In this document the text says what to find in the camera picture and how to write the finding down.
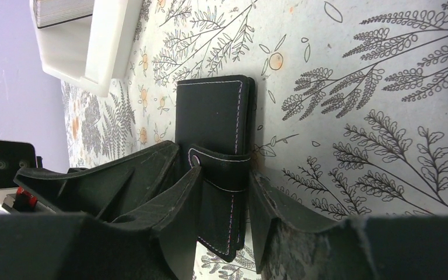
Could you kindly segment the black leather card holder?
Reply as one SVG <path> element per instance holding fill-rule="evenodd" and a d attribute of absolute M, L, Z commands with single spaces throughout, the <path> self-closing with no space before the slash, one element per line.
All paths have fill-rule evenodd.
<path fill-rule="evenodd" d="M 226 262 L 244 246 L 255 98 L 255 80 L 244 75 L 177 84 L 180 172 L 202 172 L 198 241 Z"/>

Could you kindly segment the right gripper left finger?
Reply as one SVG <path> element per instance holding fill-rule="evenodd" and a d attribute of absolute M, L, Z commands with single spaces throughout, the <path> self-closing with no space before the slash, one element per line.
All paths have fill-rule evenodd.
<path fill-rule="evenodd" d="M 202 171 L 177 178 L 178 155 L 163 141 L 90 169 L 20 169 L 15 183 L 64 231 L 54 278 L 191 279 Z"/>

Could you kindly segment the white plastic card box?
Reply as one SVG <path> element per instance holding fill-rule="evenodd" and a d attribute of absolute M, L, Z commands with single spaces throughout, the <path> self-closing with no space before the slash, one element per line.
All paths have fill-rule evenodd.
<path fill-rule="evenodd" d="M 39 23 L 40 6 L 30 1 L 31 18 L 45 73 L 108 96 L 113 79 L 122 79 L 135 38 L 142 1 L 91 1 L 90 13 L 54 24 Z"/>

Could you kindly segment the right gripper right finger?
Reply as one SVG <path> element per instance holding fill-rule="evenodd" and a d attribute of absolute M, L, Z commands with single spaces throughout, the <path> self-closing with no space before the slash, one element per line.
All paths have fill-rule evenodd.
<path fill-rule="evenodd" d="M 260 172 L 249 174 L 248 206 L 257 273 L 346 275 L 328 230 L 337 222 L 306 208 Z"/>

